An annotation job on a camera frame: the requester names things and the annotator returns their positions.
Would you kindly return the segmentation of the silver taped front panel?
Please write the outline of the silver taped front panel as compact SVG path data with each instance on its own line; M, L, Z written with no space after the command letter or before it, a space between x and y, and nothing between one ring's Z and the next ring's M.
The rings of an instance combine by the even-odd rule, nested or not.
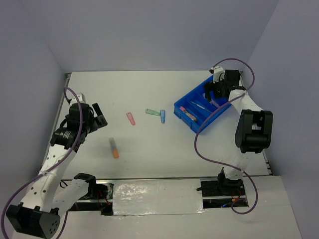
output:
M199 179L121 180L114 183L117 216L203 213Z

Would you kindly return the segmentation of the blue divided plastic tray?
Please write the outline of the blue divided plastic tray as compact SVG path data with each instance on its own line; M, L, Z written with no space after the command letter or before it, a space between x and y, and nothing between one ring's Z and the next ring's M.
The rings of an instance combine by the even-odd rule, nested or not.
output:
M214 114L207 123L202 126L204 121L211 115L210 113L200 109L199 107L193 105L191 101L204 106L209 109L212 113L217 109L211 102L208 102L205 98L203 85L212 81L212 76L206 79L204 82L200 83L193 90L188 92L186 95L181 97L174 103L174 114L183 121L194 133L198 130L204 130L207 128L215 119L217 119L224 111L226 111L231 104L226 105L223 109L219 110ZM227 102L226 98L215 99L213 92L210 92L212 100L216 101L220 106ZM192 121L179 107L183 106L188 112L197 118L197 121Z

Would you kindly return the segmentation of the thin ballpoint pen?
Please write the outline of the thin ballpoint pen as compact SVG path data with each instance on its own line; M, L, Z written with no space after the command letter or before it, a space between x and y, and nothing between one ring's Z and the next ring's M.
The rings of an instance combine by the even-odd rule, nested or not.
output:
M209 109L205 108L204 106L202 106L202 105L200 105L200 104L197 104L197 103L195 103L195 102L193 102L193 101L191 101L191 103L192 103L193 105L199 107L200 109L202 109L202 110L204 110L204 111L210 113L210 114L212 113Z

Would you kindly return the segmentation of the blue correction tape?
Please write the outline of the blue correction tape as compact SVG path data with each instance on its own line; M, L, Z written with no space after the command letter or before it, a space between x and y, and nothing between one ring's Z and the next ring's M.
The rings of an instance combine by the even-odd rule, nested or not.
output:
M161 123L165 123L165 110L160 110L160 121Z

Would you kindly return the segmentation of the pink correction tape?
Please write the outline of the pink correction tape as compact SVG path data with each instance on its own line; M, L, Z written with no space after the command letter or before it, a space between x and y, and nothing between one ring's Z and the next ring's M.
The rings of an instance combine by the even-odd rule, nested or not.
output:
M127 112L126 115L127 115L128 120L130 121L130 124L131 125L136 125L136 122L135 122L135 119L134 119L132 113L131 112Z

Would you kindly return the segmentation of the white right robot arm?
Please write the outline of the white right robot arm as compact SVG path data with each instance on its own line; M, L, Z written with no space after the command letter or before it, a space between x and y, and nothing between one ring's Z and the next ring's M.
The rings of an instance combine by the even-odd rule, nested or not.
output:
M249 155L259 154L271 143L273 113L263 110L249 96L241 83L239 70L225 70L220 66L209 70L212 80L205 83L204 97L215 107L225 98L240 115L235 132L235 145L238 148L235 158L230 162L234 168L224 166L221 170L223 179L217 182L217 191L228 195L234 189L234 181L243 176L249 164Z

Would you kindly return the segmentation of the green correction tape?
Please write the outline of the green correction tape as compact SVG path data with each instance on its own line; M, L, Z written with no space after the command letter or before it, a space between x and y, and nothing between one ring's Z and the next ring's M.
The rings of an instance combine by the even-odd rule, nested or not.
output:
M151 109L146 109L145 113L153 116L160 116L160 112Z

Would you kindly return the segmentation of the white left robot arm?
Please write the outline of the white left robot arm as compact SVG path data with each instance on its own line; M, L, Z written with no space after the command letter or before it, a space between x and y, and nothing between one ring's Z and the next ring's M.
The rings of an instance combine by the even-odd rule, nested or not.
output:
M75 158L88 134L108 123L99 105L89 105L82 93L68 100L69 113L53 133L44 164L27 186L29 191L19 204L8 202L2 218L7 218L14 230L21 234L51 239L57 233L61 217L82 197L96 196L96 177L78 173L71 183L57 193L62 177Z

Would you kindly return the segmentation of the purple pink highlighter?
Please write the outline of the purple pink highlighter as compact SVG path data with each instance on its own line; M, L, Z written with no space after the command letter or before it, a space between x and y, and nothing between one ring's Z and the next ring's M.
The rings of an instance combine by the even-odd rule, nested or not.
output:
M214 100L211 100L211 104L213 104L216 108L220 107L220 105Z

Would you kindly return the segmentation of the orange highlighter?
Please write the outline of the orange highlighter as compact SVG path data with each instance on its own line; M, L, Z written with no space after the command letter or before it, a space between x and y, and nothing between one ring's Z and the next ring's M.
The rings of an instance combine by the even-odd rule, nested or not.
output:
M112 155L114 158L119 158L119 153L118 153L118 150L117 150L117 146L116 146L116 143L115 143L115 140L113 137L110 137L109 138L109 143L110 143L110 147L111 147L111 151L112 151Z

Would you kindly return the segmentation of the orange pink marker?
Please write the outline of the orange pink marker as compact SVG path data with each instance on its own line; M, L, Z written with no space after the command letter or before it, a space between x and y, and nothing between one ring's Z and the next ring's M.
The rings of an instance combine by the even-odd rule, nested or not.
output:
M194 115L192 115L190 112L188 112L185 107L180 106L179 108L180 108L192 121L197 121L197 118L196 118Z

